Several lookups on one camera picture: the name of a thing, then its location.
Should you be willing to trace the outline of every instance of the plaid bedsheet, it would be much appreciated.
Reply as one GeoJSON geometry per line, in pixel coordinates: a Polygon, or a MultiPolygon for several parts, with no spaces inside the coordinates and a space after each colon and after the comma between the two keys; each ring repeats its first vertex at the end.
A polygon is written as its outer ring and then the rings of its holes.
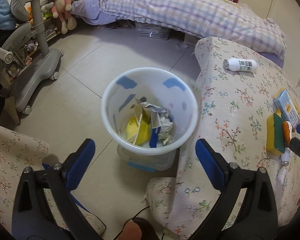
{"type": "Polygon", "coordinates": [[[220,37],[284,59],[285,35],[272,19],[228,0],[99,0],[118,19],[152,23],[199,38],[220,37]]]}

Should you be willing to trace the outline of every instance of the blue blanket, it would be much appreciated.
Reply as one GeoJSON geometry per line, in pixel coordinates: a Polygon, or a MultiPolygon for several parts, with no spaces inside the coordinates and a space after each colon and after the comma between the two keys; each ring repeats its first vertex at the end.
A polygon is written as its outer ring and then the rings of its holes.
{"type": "Polygon", "coordinates": [[[0,0],[0,29],[14,30],[16,28],[16,19],[10,10],[10,4],[7,0],[0,0]]]}

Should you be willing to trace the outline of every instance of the blue pattern on bin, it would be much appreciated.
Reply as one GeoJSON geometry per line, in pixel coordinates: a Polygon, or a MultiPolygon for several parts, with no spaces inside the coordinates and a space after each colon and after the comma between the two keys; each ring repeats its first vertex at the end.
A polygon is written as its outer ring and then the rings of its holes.
{"type": "Polygon", "coordinates": [[[124,107],[136,96],[136,94],[130,94],[125,102],[119,107],[119,113],[124,107]]]}
{"type": "Polygon", "coordinates": [[[134,80],[132,80],[131,78],[128,78],[126,76],[123,76],[122,78],[120,78],[117,81],[117,84],[122,85],[123,88],[125,88],[125,89],[135,88],[138,85],[134,80]]]}
{"type": "Polygon", "coordinates": [[[182,91],[186,90],[186,87],[184,84],[182,84],[178,79],[176,78],[169,78],[165,82],[162,83],[164,86],[167,88],[172,88],[172,87],[179,87],[181,88],[182,91]]]}
{"type": "Polygon", "coordinates": [[[187,104],[185,102],[182,102],[182,109],[183,111],[186,111],[187,109],[187,104]]]}

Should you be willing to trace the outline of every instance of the gray chair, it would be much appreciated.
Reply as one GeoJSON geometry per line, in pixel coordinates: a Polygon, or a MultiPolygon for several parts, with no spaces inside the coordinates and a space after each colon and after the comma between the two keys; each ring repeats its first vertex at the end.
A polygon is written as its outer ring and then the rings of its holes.
{"type": "Polygon", "coordinates": [[[22,23],[10,35],[6,42],[0,47],[0,72],[9,67],[13,61],[18,65],[24,63],[17,54],[20,49],[31,38],[36,37],[41,54],[32,60],[32,63],[24,69],[11,85],[11,95],[16,99],[16,110],[25,114],[31,113],[31,107],[28,105],[35,88],[38,84],[47,78],[58,79],[59,73],[56,71],[63,51],[49,49],[45,36],[45,28],[40,11],[40,0],[11,0],[11,12],[22,23]],[[26,11],[25,4],[31,2],[32,17],[34,28],[31,29],[29,14],[26,11]]]}

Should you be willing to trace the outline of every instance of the stuffed animal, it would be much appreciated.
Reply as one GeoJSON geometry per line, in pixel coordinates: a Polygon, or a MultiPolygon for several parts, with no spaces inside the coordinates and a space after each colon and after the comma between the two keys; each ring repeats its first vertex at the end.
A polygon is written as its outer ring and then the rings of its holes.
{"type": "Polygon", "coordinates": [[[52,17],[51,8],[53,7],[54,3],[50,0],[45,0],[41,4],[41,14],[42,19],[45,21],[46,19],[52,17]]]}
{"type": "Polygon", "coordinates": [[[30,53],[30,52],[34,51],[35,43],[33,40],[29,40],[26,42],[26,46],[27,46],[26,47],[27,52],[30,53]]]}
{"type": "Polygon", "coordinates": [[[66,34],[68,30],[73,30],[77,26],[77,21],[71,16],[70,10],[72,9],[71,0],[52,0],[54,2],[51,8],[52,16],[60,19],[61,32],[66,34]]]}

